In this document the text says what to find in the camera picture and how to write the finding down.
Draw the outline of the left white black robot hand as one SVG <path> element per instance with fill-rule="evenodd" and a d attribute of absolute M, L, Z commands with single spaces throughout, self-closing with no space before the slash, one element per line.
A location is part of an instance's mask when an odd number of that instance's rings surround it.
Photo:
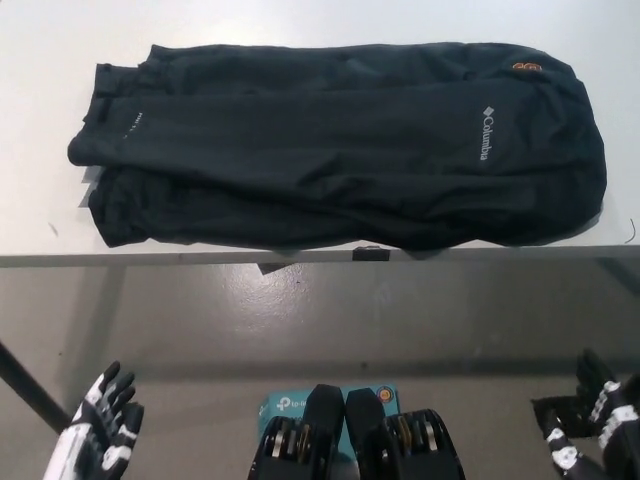
<path fill-rule="evenodd" d="M 135 375 L 115 361 L 84 395 L 59 435 L 44 480 L 119 480 L 137 443 L 145 407 L 134 401 Z"/>

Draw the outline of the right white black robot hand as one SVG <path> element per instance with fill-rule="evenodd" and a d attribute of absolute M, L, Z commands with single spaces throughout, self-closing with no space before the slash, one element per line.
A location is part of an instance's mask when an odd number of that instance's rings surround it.
<path fill-rule="evenodd" d="M 621 382 L 585 349 L 573 396 L 534 403 L 554 470 L 562 479 L 639 477 L 639 375 Z"/>

